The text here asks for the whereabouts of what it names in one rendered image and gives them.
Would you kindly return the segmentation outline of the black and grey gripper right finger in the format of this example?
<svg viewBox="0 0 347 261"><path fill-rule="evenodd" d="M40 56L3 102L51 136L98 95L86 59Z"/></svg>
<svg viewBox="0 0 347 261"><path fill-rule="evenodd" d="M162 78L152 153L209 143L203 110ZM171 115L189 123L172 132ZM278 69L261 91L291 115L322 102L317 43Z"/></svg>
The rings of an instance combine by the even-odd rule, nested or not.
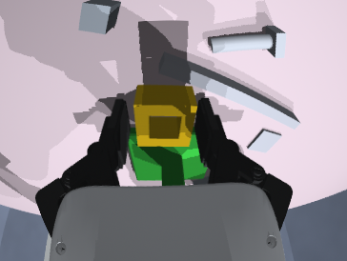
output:
<svg viewBox="0 0 347 261"><path fill-rule="evenodd" d="M210 169L208 184L237 183L238 178L238 183L261 188L273 206L280 231L293 196L291 186L267 174L257 162L239 152L238 144L227 139L209 98L198 100L194 130L200 161Z"/></svg>

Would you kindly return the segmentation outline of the silver square-head bolt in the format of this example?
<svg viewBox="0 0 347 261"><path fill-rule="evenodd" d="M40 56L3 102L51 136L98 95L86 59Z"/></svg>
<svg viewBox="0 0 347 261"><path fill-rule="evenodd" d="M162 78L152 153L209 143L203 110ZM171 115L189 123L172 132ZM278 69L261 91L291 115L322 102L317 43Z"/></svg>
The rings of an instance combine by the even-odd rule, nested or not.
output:
<svg viewBox="0 0 347 261"><path fill-rule="evenodd" d="M212 53L237 50L264 50L274 58L284 58L286 32L266 26L266 34L246 34L210 38Z"/></svg>

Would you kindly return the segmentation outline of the yellow square nut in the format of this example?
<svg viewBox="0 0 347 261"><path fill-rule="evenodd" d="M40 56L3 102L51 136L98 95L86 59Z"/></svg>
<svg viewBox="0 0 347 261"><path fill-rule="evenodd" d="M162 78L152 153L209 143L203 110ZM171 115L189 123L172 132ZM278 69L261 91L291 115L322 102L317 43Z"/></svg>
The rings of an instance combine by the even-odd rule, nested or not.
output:
<svg viewBox="0 0 347 261"><path fill-rule="evenodd" d="M138 147L190 146L197 110L193 86L137 85L133 108Z"/></svg>

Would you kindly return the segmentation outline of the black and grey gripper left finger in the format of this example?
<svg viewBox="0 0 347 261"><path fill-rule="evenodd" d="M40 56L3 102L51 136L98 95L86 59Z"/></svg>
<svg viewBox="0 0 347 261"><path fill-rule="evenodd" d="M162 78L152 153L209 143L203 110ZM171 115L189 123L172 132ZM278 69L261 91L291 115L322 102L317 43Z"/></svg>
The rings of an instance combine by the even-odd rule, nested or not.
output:
<svg viewBox="0 0 347 261"><path fill-rule="evenodd" d="M35 201L51 237L58 209L68 192L87 186L120 186L117 171L126 165L130 132L127 103L115 99L99 141L90 144L87 155L67 168L60 179L37 192Z"/></svg>

